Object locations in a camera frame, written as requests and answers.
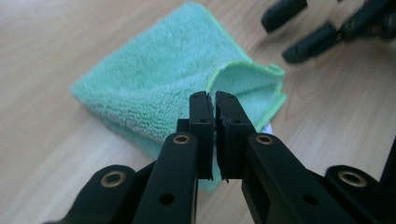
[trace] mounting hole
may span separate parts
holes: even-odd
[[[309,203],[311,205],[318,205],[319,200],[312,194],[305,194],[303,195],[304,202]]]
[[[104,175],[100,181],[105,188],[114,188],[125,180],[125,173],[121,171],[111,171]]]
[[[176,144],[186,144],[190,142],[190,138],[187,135],[178,135],[176,137],[174,137],[174,143]]]
[[[274,140],[271,137],[266,136],[266,135],[257,136],[256,141],[258,141],[259,143],[264,144],[264,145],[271,145],[274,142]]]
[[[357,188],[364,188],[367,185],[367,181],[361,177],[361,175],[355,174],[350,171],[338,172],[338,177],[350,186]]]
[[[162,205],[169,205],[175,201],[175,196],[171,193],[165,193],[160,196],[158,202]]]

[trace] wooden table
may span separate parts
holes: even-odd
[[[107,54],[180,6],[172,0],[0,2],[0,223],[62,218],[90,177],[150,159],[107,130],[69,87]],[[346,164],[378,179],[396,134],[396,42],[359,40],[289,65],[282,50],[362,1],[308,1],[272,35],[260,24],[275,0],[199,1],[255,61],[287,74],[289,100],[274,133],[309,169]],[[199,192],[197,223],[252,223],[240,181]]]

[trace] wood grain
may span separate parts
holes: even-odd
[[[340,25],[362,1],[308,1],[272,35],[260,19],[275,0],[199,1],[261,64],[287,74],[274,133],[323,175],[347,164],[378,179],[396,134],[396,43],[359,40],[286,64],[282,50],[326,20]],[[69,93],[98,61],[181,0],[0,1],[0,223],[62,218],[80,189],[110,164],[150,159],[107,130]],[[240,181],[199,193],[197,223],[252,223]]]

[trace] folded towel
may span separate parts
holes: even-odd
[[[237,96],[260,130],[286,100],[283,74],[276,65],[254,63],[209,11],[186,3],[104,58],[71,92],[109,129],[156,159],[177,119],[189,116],[191,94]],[[200,180],[201,188],[215,188],[217,169],[214,178]]]

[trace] black plastic part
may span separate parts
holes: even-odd
[[[329,168],[325,177],[333,197],[358,223],[396,223],[396,195],[366,173],[339,165]]]
[[[223,179],[241,179],[246,165],[248,136],[255,133],[238,99],[226,92],[216,93],[218,128],[217,159]]]
[[[361,29],[376,15],[383,12],[392,1],[393,0],[372,0],[364,4],[361,9],[342,24],[341,33],[343,39],[345,41],[354,40],[359,36]]]
[[[387,163],[381,175],[380,183],[396,194],[396,138],[388,155]]]
[[[282,56],[288,63],[302,63],[311,57],[318,56],[339,41],[340,38],[334,26],[326,23],[312,35],[307,36],[291,48],[285,50]]]
[[[264,13],[262,26],[272,33],[306,7],[306,0],[281,0]]]
[[[268,222],[355,223],[278,138],[254,133],[248,141],[247,161],[271,201]]]
[[[140,201],[134,224],[193,223],[197,188],[197,139],[191,133],[170,134]]]
[[[112,173],[114,175],[106,179],[109,185],[104,187],[102,179]],[[133,169],[121,165],[108,166],[96,172],[81,190],[66,217],[48,224],[131,223],[136,195],[130,189],[136,183],[135,177]]]
[[[190,96],[189,132],[198,139],[198,178],[213,179],[212,161],[215,132],[212,100],[205,91]]]
[[[178,119],[177,120],[177,132],[188,132],[190,129],[190,120],[189,119]]]
[[[254,223],[267,223],[271,202],[260,180],[249,166],[242,181],[242,192]]]

